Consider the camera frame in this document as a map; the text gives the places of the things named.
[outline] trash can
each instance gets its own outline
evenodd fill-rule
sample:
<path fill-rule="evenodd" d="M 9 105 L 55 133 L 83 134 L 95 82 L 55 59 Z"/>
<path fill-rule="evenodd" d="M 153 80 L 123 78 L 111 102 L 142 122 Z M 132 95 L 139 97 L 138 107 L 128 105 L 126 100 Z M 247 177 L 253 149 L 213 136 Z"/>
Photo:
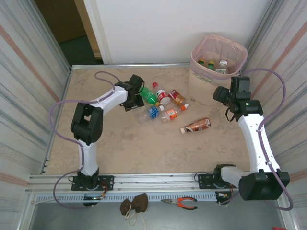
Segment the trash can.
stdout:
<path fill-rule="evenodd" d="M 217 86 L 229 88 L 230 78 L 236 76 L 246 62 L 247 49 L 237 42 L 219 35 L 204 37 L 191 53 L 188 94 L 189 96 L 208 106 L 215 106 L 213 93 Z M 204 64 L 198 63 L 199 59 L 205 59 Z M 228 62 L 228 74 L 217 73 L 206 68 L 209 61 L 215 61 L 215 67 L 220 60 Z"/>

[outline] plastic bottle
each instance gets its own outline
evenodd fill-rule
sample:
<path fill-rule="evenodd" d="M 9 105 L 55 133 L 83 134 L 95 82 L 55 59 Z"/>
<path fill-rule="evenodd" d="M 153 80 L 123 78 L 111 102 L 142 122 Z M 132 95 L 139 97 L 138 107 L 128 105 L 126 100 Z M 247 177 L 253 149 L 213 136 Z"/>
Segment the plastic bottle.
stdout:
<path fill-rule="evenodd" d="M 178 93 L 176 90 L 172 90 L 169 94 L 169 97 L 173 100 L 173 102 L 178 105 L 180 109 L 184 107 L 185 104 L 187 104 L 186 99 Z"/>
<path fill-rule="evenodd" d="M 202 65 L 205 63 L 205 59 L 201 58 L 198 60 L 198 64 Z"/>
<path fill-rule="evenodd" d="M 185 104 L 181 109 L 178 107 L 172 108 L 170 110 L 167 110 L 164 115 L 161 117 L 161 121 L 163 123 L 167 121 L 174 120 L 182 111 L 185 111 L 189 104 Z"/>
<path fill-rule="evenodd" d="M 213 71 L 215 71 L 215 68 L 214 68 L 214 66 L 215 66 L 215 61 L 209 61 L 208 62 L 208 69 L 211 69 L 211 70 L 213 70 Z"/>
<path fill-rule="evenodd" d="M 216 67 L 215 72 L 221 73 L 221 74 L 228 74 L 228 62 L 227 61 L 220 61 L 220 64 L 218 67 Z"/>
<path fill-rule="evenodd" d="M 146 123 L 148 121 L 154 120 L 155 118 L 157 118 L 161 112 L 164 110 L 164 107 L 161 106 L 153 106 L 149 109 L 147 109 L 144 113 L 142 113 L 139 116 L 139 123 L 143 124 Z"/>
<path fill-rule="evenodd" d="M 156 104 L 158 102 L 157 97 L 146 86 L 140 92 L 142 98 L 144 98 L 149 104 Z"/>
<path fill-rule="evenodd" d="M 158 98 L 158 102 L 160 102 L 163 106 L 167 105 L 171 102 L 171 99 L 168 96 L 168 93 L 163 90 L 157 82 L 153 83 L 153 91 Z"/>
<path fill-rule="evenodd" d="M 211 121 L 209 118 L 205 117 L 202 119 L 199 119 L 197 121 L 194 121 L 193 123 L 189 124 L 188 126 L 180 128 L 180 131 L 182 134 L 188 133 L 188 132 L 196 132 L 201 131 L 207 128 L 211 127 Z"/>

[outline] brown cloth bag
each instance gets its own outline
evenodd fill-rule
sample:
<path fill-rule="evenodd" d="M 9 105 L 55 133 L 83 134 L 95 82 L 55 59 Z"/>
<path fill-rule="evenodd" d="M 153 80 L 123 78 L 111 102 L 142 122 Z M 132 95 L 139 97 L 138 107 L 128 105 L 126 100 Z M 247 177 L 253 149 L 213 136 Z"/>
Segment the brown cloth bag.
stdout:
<path fill-rule="evenodd" d="M 126 215 L 129 211 L 131 205 L 131 209 L 135 210 L 135 212 L 145 212 L 148 206 L 148 197 L 146 193 L 142 193 L 136 195 L 132 202 L 128 199 L 125 199 L 120 205 L 120 212 L 122 215 Z"/>

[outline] corrugated metal wall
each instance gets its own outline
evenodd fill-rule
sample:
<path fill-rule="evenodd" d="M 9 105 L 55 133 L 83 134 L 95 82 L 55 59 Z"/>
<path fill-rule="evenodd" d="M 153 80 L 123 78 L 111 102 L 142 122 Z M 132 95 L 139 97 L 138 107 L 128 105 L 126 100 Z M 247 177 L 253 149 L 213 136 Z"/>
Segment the corrugated metal wall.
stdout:
<path fill-rule="evenodd" d="M 294 199 L 301 229 L 307 229 L 307 1 L 283 1 L 265 29 L 246 69 L 268 68 L 278 72 L 287 88 L 280 113 L 266 124 L 276 160 L 288 171 L 288 189 Z M 251 92 L 265 115 L 280 103 L 282 87 L 274 75 L 254 72 Z"/>
<path fill-rule="evenodd" d="M 14 227 L 29 175 L 40 173 L 69 66 L 26 0 L 0 1 L 0 229 Z"/>

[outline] marble surface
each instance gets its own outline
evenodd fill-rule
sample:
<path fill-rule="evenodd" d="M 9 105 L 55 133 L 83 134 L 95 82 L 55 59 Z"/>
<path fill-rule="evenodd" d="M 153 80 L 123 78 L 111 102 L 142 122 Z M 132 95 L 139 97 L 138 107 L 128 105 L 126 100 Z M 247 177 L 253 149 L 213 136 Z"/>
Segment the marble surface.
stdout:
<path fill-rule="evenodd" d="M 97 143 L 100 173 L 182 173 L 210 172 L 219 163 L 232 163 L 249 170 L 249 156 L 237 122 L 225 118 L 226 107 L 207 107 L 192 101 L 187 93 L 188 68 L 103 69 L 128 81 L 132 74 L 141 76 L 151 89 L 154 81 L 168 91 L 176 89 L 185 96 L 189 108 L 175 120 L 162 124 L 160 118 L 140 125 L 138 115 L 150 107 L 125 112 L 117 106 L 104 116 L 103 134 Z M 106 93 L 110 86 L 94 78 L 97 69 L 79 69 L 72 73 L 66 99 L 93 100 Z M 101 74 L 100 77 L 112 80 Z M 75 103 L 64 104 L 58 131 L 70 138 Z M 181 134 L 184 125 L 209 117 L 212 127 L 195 133 Z M 48 174 L 63 174 L 79 167 L 78 146 L 55 138 L 50 155 Z"/>

